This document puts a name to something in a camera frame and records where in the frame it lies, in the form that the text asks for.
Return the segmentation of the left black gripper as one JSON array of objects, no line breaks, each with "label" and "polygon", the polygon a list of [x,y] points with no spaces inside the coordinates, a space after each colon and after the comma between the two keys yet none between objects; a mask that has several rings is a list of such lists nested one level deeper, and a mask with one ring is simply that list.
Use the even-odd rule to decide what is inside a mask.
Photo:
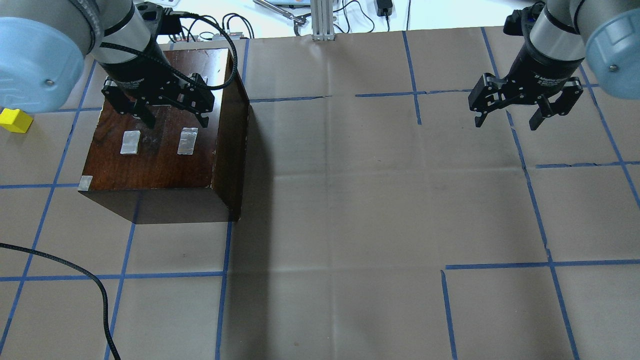
[{"label": "left black gripper", "polygon": [[102,63],[108,78],[102,88],[105,100],[121,114],[133,114],[148,129],[153,130],[156,117],[150,106],[169,105],[195,114],[202,128],[210,123],[215,96],[206,89],[206,80],[199,73],[182,78],[162,50],[153,48],[145,55],[135,55],[123,63]]}]

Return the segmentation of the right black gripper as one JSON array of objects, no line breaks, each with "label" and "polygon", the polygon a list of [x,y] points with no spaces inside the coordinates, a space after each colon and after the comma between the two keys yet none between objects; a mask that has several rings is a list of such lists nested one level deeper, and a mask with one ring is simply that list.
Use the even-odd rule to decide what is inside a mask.
[{"label": "right black gripper", "polygon": [[551,116],[566,116],[585,91],[573,75],[579,64],[551,59],[524,45],[505,77],[483,73],[471,90],[468,106],[476,112],[475,127],[482,127],[489,113],[510,105],[537,105],[528,122],[533,132]]}]

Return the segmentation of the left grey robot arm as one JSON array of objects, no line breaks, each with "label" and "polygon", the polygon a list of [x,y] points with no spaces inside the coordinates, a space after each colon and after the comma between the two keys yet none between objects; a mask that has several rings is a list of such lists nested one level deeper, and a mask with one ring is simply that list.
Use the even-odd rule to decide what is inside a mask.
[{"label": "left grey robot arm", "polygon": [[92,56],[107,73],[102,94],[115,112],[153,128],[153,106],[194,114],[207,127],[215,97],[199,73],[173,68],[157,43],[181,31],[181,13],[133,0],[3,0],[1,114],[59,109]]}]

